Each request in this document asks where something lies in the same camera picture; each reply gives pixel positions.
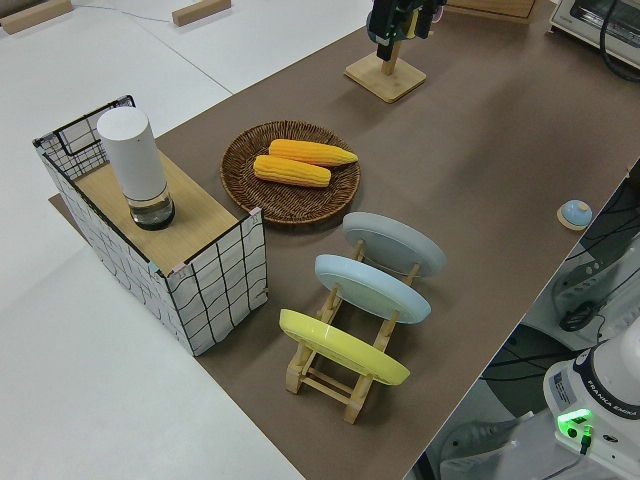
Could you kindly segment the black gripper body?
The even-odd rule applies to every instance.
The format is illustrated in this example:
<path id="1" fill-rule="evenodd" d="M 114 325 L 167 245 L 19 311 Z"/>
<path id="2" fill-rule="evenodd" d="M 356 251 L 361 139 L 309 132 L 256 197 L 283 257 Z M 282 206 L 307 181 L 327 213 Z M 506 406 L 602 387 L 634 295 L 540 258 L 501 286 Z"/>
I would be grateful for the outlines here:
<path id="1" fill-rule="evenodd" d="M 443 7 L 446 0 L 374 0 L 373 11 L 413 11 L 425 9 L 436 11 Z"/>

